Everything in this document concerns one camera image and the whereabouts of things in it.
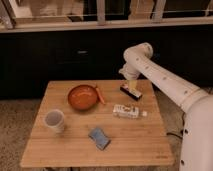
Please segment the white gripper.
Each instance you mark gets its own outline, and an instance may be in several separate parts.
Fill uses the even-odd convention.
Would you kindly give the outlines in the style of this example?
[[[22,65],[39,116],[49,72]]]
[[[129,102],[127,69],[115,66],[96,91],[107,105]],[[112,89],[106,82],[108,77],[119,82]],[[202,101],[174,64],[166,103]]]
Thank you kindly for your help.
[[[130,91],[133,91],[137,87],[137,79],[140,76],[140,72],[128,63],[124,64],[123,67],[119,70],[119,73],[124,76],[127,81],[128,88]]]

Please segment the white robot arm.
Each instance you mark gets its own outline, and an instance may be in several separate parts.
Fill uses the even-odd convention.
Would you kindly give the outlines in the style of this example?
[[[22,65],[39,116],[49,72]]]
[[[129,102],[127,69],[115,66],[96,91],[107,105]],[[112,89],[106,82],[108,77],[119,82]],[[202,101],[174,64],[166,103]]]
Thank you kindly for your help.
[[[154,63],[152,56],[149,43],[129,47],[119,72],[130,91],[143,74],[186,113],[179,171],[213,171],[213,95]]]

